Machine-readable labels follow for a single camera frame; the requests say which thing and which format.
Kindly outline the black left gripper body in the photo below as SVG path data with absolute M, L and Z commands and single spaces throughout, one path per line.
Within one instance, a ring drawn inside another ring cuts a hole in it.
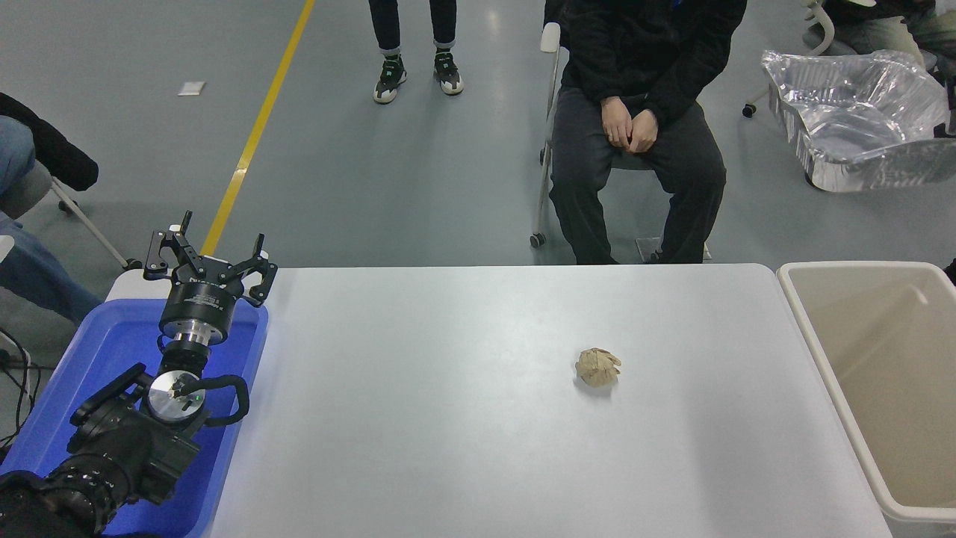
M 158 323 L 161 333 L 186 333 L 188 327 L 200 324 L 212 335 L 228 334 L 237 300 L 245 291 L 243 274 L 218 259 L 202 260 L 204 273 L 185 258 L 177 262 L 170 274 L 170 295 Z

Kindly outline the person's right hand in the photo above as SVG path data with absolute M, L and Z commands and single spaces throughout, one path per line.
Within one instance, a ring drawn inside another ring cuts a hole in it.
M 630 150 L 634 132 L 633 119 L 624 102 L 618 96 L 608 96 L 600 101 L 601 125 L 615 149 Z

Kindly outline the person's left hand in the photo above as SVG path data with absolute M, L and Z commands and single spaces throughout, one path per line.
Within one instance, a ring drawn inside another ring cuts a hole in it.
M 637 113 L 631 122 L 629 142 L 625 150 L 630 154 L 648 152 L 658 139 L 659 125 L 654 113 L 648 109 Z

